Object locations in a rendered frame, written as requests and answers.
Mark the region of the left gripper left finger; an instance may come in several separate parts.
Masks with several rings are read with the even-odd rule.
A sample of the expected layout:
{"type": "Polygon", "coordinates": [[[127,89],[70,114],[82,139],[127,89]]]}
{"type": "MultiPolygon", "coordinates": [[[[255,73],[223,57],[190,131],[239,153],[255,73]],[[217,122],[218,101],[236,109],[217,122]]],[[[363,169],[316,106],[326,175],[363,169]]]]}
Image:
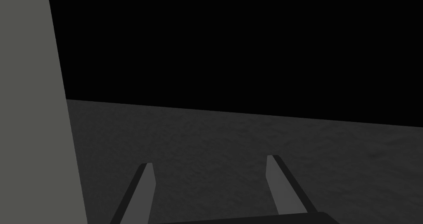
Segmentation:
{"type": "Polygon", "coordinates": [[[141,164],[131,179],[110,224],[148,224],[155,187],[153,164],[141,164]]]}

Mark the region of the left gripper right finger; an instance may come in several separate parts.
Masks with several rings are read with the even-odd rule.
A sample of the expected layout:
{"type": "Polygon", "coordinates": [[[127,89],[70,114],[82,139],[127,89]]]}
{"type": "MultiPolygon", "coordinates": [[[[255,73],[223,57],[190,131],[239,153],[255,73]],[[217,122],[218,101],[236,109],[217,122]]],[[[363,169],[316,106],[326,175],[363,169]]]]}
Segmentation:
{"type": "Polygon", "coordinates": [[[266,180],[278,214],[317,212],[317,209],[279,155],[268,155],[266,157],[266,180]]]}

